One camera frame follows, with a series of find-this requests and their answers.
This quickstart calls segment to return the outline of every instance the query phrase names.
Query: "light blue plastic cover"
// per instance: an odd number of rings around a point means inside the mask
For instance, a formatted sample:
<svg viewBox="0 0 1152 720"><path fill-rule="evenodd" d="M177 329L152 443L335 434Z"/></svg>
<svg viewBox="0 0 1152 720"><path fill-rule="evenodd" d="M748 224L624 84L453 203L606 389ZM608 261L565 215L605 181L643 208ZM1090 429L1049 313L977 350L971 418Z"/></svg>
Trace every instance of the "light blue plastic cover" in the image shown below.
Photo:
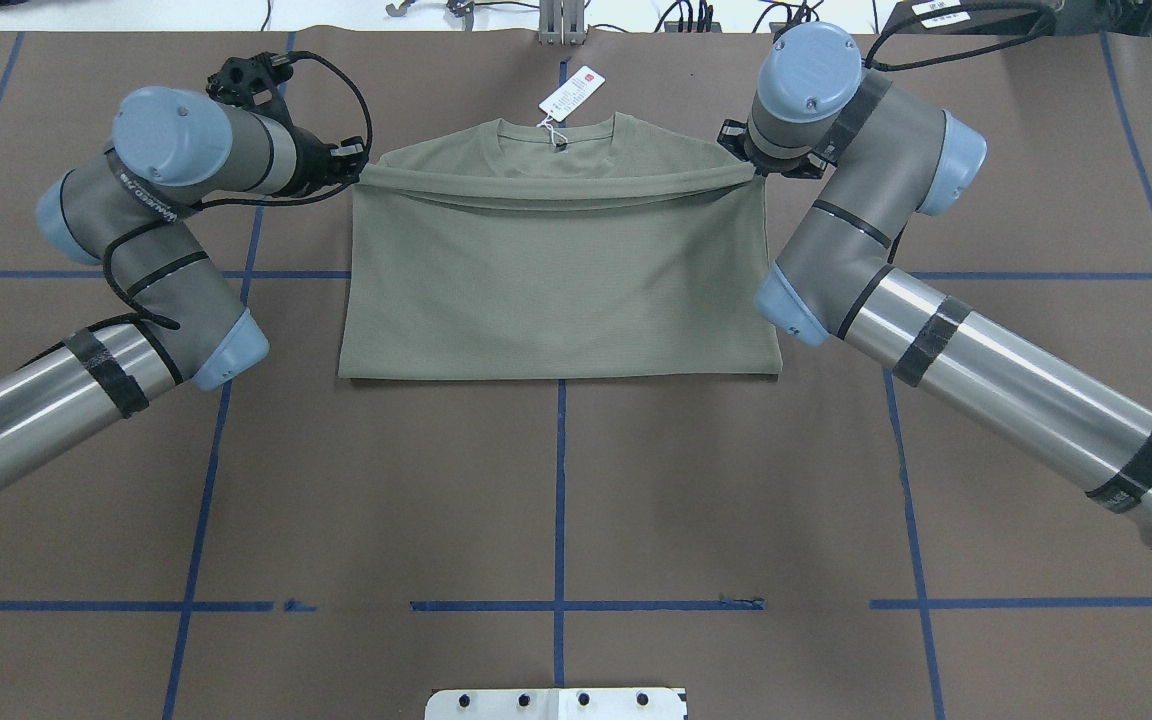
<svg viewBox="0 0 1152 720"><path fill-rule="evenodd" d="M212 392L264 361L266 355L270 355L270 341L252 318L252 311L243 310L211 357L198 367L194 382L202 391Z"/></svg>
<svg viewBox="0 0 1152 720"><path fill-rule="evenodd" d="M945 111L945 142L941 159L935 165L935 177L927 190L927 197L918 209L924 215L940 215L950 209L984 164L988 145L980 134L961 123L949 111Z"/></svg>
<svg viewBox="0 0 1152 720"><path fill-rule="evenodd" d="M781 266L775 263L772 263L772 270L763 279L758 295L755 295L755 305L773 325L812 347L819 346L829 336L820 320L814 318L812 310L808 310L799 294L794 290L794 286L781 272Z"/></svg>
<svg viewBox="0 0 1152 720"><path fill-rule="evenodd" d="M100 265L100 258L93 258L91 252L78 245L74 233L69 232L69 223L65 221L65 211L60 206L60 191L61 188L65 188L65 180L68 177L69 173L66 173L63 177L47 188L47 192L41 194L38 204L33 206L35 221L38 223L41 236L47 238L47 242L56 250L65 252L70 260L83 265Z"/></svg>
<svg viewBox="0 0 1152 720"><path fill-rule="evenodd" d="M229 159L233 129L219 105L192 90L142 88L114 118L114 149L132 173L183 187L217 174Z"/></svg>
<svg viewBox="0 0 1152 720"><path fill-rule="evenodd" d="M841 26L793 26L758 73L758 99L790 123L812 123L842 109L861 86L861 51Z"/></svg>

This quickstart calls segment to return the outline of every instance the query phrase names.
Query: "robotic arm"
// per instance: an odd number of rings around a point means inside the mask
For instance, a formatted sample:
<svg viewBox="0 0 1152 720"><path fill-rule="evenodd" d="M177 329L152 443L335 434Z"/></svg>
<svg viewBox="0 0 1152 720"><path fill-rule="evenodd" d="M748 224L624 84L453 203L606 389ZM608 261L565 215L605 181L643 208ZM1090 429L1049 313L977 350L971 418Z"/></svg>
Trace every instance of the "robotic arm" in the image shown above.
<svg viewBox="0 0 1152 720"><path fill-rule="evenodd" d="M1152 411L890 265L915 211L942 213L972 183L978 132L864 69L841 28L809 23L776 41L749 122L719 142L764 174L838 167L758 291L765 318L859 348L1135 521L1152 550Z"/></svg>
<svg viewBox="0 0 1152 720"><path fill-rule="evenodd" d="M207 94L142 88L113 143L38 200L38 225L70 259L103 265L131 314L74 333L0 381L0 488L192 379L211 391L264 359L270 342L182 220L223 204L303 205L357 182L371 147L326 145L279 94L305 51L230 58ZM257 104L268 92L270 98ZM306 197L324 187L334 190ZM222 199L214 191L296 200Z"/></svg>

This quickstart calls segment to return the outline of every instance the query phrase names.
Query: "white tag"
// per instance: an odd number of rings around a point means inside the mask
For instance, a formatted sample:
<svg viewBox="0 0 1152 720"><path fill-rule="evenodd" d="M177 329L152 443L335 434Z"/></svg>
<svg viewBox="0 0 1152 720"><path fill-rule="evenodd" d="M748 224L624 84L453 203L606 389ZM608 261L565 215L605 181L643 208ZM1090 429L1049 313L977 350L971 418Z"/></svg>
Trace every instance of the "white tag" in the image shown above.
<svg viewBox="0 0 1152 720"><path fill-rule="evenodd" d="M958 0L932 0L931 3L919 3L910 6L910 10L914 10L916 15L923 15L932 13L932 10L940 10L941 8L957 8L961 6ZM950 26L955 23L967 22L971 20L972 15L965 13L954 13L950 15L945 15L941 18L930 18L923 20L923 26Z"/></svg>
<svg viewBox="0 0 1152 720"><path fill-rule="evenodd" d="M573 109L578 108L581 103L594 94L594 91L601 88L604 82L607 82L607 78L589 69L589 65L582 65L576 74L567 78L567 82L554 91L554 94L540 100L540 109L561 123L567 120L567 115L570 115Z"/></svg>

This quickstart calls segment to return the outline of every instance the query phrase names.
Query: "white label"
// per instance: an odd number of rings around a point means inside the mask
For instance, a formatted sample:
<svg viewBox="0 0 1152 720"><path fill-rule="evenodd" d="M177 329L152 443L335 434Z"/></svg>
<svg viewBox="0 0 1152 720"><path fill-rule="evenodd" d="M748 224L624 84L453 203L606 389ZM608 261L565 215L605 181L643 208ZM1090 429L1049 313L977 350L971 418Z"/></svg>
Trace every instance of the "white label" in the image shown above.
<svg viewBox="0 0 1152 720"><path fill-rule="evenodd" d="M579 108L581 103L594 94L594 91L601 88L604 82L607 82L607 78L589 69L589 65L582 65L576 74L567 78L567 82L554 91L554 94L540 100L540 109L561 123L567 120L567 115L570 115L573 109Z"/></svg>
<svg viewBox="0 0 1152 720"><path fill-rule="evenodd" d="M932 0L931 3L918 3L911 6L910 10L914 10L916 15L925 15L932 13L932 10L940 10L941 8L958 8L961 3L958 0ZM953 13L945 15L941 18L930 18L923 20L923 26L950 26L955 23L963 23L967 20L971 20L972 15L965 13Z"/></svg>

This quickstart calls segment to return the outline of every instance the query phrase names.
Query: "silver metal tube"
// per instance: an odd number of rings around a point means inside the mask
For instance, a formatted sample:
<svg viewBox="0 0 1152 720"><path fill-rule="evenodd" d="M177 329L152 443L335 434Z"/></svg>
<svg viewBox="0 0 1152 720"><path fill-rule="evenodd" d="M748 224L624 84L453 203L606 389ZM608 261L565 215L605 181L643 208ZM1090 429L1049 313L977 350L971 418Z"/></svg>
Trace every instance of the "silver metal tube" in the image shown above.
<svg viewBox="0 0 1152 720"><path fill-rule="evenodd" d="M141 329L115 325L93 334L150 400L175 387ZM1 379L0 491L119 419L118 407L68 348Z"/></svg>
<svg viewBox="0 0 1152 720"><path fill-rule="evenodd" d="M946 301L945 293L893 270L861 306L846 341L896 366L920 333L929 335L929 320ZM946 334L916 387L1032 452L1092 498L1111 479L1132 473L1132 464L1149 464L1146 407L973 311ZM1152 548L1152 487L1138 500L1102 505L1134 520Z"/></svg>

